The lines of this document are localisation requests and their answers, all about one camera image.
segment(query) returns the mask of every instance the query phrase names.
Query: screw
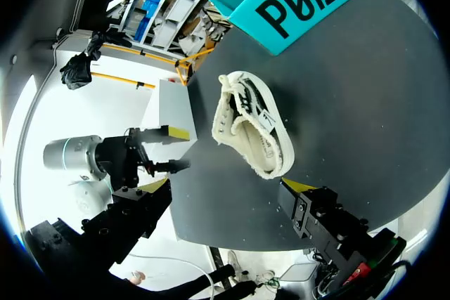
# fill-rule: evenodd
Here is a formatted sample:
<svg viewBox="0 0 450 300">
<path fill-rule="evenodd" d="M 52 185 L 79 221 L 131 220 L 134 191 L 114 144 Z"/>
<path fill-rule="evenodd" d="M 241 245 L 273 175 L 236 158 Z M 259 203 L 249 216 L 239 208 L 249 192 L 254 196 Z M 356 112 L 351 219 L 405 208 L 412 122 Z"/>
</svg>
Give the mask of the screw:
<svg viewBox="0 0 450 300">
<path fill-rule="evenodd" d="M 55 233 L 53 235 L 53 238 L 54 238 L 56 244 L 59 244 L 60 242 L 63 241 L 62 237 L 58 233 Z"/>
<path fill-rule="evenodd" d="M 49 248 L 49 244 L 44 240 L 40 245 L 41 251 L 46 251 Z"/>
<path fill-rule="evenodd" d="M 99 235 L 107 235 L 109 232 L 110 232 L 109 229 L 102 228 L 102 229 L 99 230 L 98 234 Z"/>
</svg>

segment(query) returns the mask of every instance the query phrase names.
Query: white cable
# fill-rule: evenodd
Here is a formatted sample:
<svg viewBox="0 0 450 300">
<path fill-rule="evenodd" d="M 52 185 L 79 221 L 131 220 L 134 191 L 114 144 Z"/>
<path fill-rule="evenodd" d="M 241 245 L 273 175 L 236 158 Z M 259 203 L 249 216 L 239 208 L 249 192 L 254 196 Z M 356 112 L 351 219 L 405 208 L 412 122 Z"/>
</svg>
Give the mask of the white cable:
<svg viewBox="0 0 450 300">
<path fill-rule="evenodd" d="M 214 300 L 214 282 L 212 281 L 210 275 L 208 273 L 206 273 L 206 271 L 201 268 L 200 266 L 195 265 L 194 263 L 191 263 L 190 261 L 186 261 L 183 259 L 178 259 L 178 258 L 170 258 L 167 256 L 139 256 L 138 254 L 128 254 L 129 256 L 133 256 L 135 258 L 145 258 L 145 259 L 160 259 L 160 260 L 173 260 L 173 261 L 179 261 L 181 263 L 185 263 L 187 265 L 191 265 L 192 267 L 197 268 L 201 273 L 203 273 L 205 275 L 205 277 L 209 280 L 210 284 L 211 284 L 211 297 L 210 300 Z"/>
</svg>

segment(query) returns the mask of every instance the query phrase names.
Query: gray circular platform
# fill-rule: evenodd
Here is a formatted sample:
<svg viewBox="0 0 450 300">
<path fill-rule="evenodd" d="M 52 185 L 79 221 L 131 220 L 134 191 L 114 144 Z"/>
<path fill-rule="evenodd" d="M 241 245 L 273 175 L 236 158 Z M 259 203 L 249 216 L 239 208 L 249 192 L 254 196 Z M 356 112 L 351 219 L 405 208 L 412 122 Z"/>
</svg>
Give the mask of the gray circular platform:
<svg viewBox="0 0 450 300">
<path fill-rule="evenodd" d="M 372 228 L 425 197 L 450 166 L 449 73 L 431 29 L 400 0 L 350 0 L 277 57 L 233 28 L 194 74 L 198 141 L 172 176 L 182 239 L 215 247 L 309 246 L 265 181 L 211 137 L 217 77 L 245 70 L 271 89 L 295 147 L 285 176 L 326 185 Z"/>
</svg>

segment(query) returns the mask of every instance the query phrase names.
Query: white shoe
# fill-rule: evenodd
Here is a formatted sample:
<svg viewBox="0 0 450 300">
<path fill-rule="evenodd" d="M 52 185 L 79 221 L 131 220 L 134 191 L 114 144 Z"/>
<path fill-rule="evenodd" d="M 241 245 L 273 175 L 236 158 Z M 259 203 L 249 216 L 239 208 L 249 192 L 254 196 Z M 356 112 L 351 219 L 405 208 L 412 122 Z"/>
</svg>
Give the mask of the white shoe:
<svg viewBox="0 0 450 300">
<path fill-rule="evenodd" d="M 240 267 L 238 257 L 233 250 L 228 251 L 228 263 L 233 266 L 234 278 L 231 278 L 231 280 L 234 281 L 235 284 L 250 280 L 248 271 L 243 270 L 242 267 Z"/>
<path fill-rule="evenodd" d="M 269 87 L 242 71 L 221 75 L 219 81 L 212 137 L 239 152 L 262 178 L 284 175 L 294 163 L 294 147 Z"/>
</svg>

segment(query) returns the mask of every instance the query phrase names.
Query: black bag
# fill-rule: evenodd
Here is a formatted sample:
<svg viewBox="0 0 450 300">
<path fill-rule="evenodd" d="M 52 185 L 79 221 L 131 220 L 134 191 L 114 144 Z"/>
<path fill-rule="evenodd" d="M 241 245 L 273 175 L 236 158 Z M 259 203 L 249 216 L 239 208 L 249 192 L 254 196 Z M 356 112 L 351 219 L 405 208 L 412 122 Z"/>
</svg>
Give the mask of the black bag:
<svg viewBox="0 0 450 300">
<path fill-rule="evenodd" d="M 78 89 L 86 86 L 92 81 L 91 76 L 91 58 L 81 52 L 77 56 L 72 57 L 66 66 L 59 70 L 61 81 L 66 84 L 69 89 Z"/>
<path fill-rule="evenodd" d="M 100 58 L 100 48 L 102 45 L 108 42 L 120 46 L 132 47 L 131 42 L 126 40 L 125 37 L 124 32 L 117 32 L 117 30 L 111 30 L 106 33 L 92 32 L 91 41 L 86 48 L 87 55 L 82 52 L 74 56 L 66 66 L 60 69 L 63 84 L 66 84 L 72 90 L 86 86 L 92 81 L 91 60 L 98 60 Z"/>
</svg>

